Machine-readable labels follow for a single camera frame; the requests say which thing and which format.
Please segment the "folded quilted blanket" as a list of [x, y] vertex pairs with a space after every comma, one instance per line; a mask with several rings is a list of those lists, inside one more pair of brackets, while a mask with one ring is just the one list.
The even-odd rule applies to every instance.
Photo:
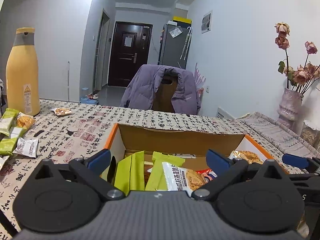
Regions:
[[317, 157], [319, 152], [295, 132], [278, 121], [259, 112], [248, 113], [237, 118], [260, 136], [276, 146], [283, 154], [292, 154], [300, 157]]

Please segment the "green white snack pile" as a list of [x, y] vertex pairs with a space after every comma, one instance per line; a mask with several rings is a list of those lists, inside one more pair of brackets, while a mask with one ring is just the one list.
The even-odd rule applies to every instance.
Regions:
[[24, 139], [24, 134], [35, 124], [35, 118], [7, 108], [1, 116], [1, 169], [13, 155], [36, 158], [39, 140]]

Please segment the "glass jar of grains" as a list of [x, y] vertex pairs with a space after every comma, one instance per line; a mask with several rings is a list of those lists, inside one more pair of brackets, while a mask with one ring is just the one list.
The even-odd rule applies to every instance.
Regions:
[[304, 120], [300, 137], [313, 148], [319, 151], [320, 129], [319, 126], [308, 120]]

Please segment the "dark entrance door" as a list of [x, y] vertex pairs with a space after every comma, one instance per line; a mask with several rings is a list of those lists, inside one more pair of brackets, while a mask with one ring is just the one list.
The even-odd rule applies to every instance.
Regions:
[[108, 72], [109, 86], [126, 87], [148, 61], [152, 25], [117, 21]]

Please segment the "golden biscuit snack packet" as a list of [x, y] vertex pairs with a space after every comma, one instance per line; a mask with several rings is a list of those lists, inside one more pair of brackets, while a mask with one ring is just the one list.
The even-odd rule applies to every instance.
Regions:
[[229, 155], [229, 159], [240, 158], [246, 160], [249, 164], [257, 163], [263, 164], [263, 161], [259, 158], [259, 155], [251, 151], [232, 151]]

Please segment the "pink textured vase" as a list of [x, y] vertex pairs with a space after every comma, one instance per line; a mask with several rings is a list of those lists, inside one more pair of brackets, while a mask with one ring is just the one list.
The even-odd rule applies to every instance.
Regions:
[[295, 90], [285, 88], [277, 110], [279, 114], [278, 121], [290, 130], [293, 129], [293, 126], [298, 119], [302, 101], [302, 94]]

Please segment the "dried pink roses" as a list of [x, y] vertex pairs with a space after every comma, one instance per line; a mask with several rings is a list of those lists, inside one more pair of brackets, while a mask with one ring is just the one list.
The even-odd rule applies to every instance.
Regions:
[[291, 33], [285, 22], [276, 23], [274, 28], [274, 44], [284, 52], [277, 71], [285, 75], [285, 88], [304, 95], [319, 83], [319, 32], [311, 31], [303, 38], [301, 34]]

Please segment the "small snack by bottle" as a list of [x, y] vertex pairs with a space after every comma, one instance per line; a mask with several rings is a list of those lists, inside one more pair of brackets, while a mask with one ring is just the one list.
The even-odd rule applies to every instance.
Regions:
[[63, 108], [63, 107], [59, 107], [59, 108], [52, 108], [52, 112], [56, 115], [56, 116], [67, 116], [67, 115], [71, 115], [72, 111], [68, 108]]

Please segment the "green snack bar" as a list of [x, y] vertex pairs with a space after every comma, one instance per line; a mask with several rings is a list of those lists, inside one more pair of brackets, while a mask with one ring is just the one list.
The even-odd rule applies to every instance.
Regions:
[[177, 167], [182, 167], [185, 159], [174, 155], [166, 155], [161, 152], [153, 152], [152, 162], [153, 167], [145, 186], [145, 191], [167, 191], [168, 188], [162, 163], [167, 162]]
[[130, 191], [144, 191], [144, 151], [136, 152], [117, 165], [114, 186], [126, 196]]

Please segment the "white biscuit snack packet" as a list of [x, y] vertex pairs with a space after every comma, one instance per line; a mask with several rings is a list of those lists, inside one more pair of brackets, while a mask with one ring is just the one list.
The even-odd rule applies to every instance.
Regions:
[[168, 162], [163, 162], [162, 166], [168, 191], [185, 191], [191, 197], [195, 190], [206, 183], [194, 170], [177, 167]]

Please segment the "colourful red snack bag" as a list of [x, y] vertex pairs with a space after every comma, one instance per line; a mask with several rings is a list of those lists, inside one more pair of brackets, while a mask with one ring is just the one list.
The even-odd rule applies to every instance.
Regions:
[[206, 183], [217, 177], [216, 173], [212, 171], [210, 168], [206, 170], [197, 171], [197, 173], [204, 179]]

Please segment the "purple jacket on chair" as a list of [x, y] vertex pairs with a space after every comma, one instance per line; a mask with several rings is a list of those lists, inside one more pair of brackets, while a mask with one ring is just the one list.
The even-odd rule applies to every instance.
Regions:
[[190, 71], [144, 64], [125, 89], [120, 106], [197, 115], [201, 103]]

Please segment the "orange cardboard box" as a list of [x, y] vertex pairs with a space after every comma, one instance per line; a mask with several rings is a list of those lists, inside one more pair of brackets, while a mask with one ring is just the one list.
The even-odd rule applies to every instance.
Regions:
[[153, 152], [174, 155], [185, 159], [182, 167], [194, 171], [208, 169], [206, 155], [208, 150], [228, 157], [233, 150], [251, 151], [259, 155], [262, 161], [272, 156], [252, 137], [244, 134], [209, 134], [193, 131], [173, 131], [151, 129], [124, 124], [115, 124], [105, 144], [111, 151], [117, 165], [124, 158], [144, 151], [145, 186], [153, 166]]

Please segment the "yellow thermos bottle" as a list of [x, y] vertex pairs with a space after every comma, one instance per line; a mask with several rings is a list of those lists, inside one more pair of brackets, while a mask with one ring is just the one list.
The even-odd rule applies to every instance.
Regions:
[[6, 66], [8, 107], [26, 115], [40, 113], [39, 67], [35, 50], [35, 29], [16, 30]]

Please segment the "wall electrical panel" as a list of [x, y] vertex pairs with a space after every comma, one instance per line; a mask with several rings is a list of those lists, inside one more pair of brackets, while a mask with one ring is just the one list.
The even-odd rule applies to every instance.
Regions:
[[204, 34], [206, 32], [209, 32], [211, 30], [211, 25], [212, 25], [212, 11], [205, 14], [204, 17], [202, 18], [201, 33]]

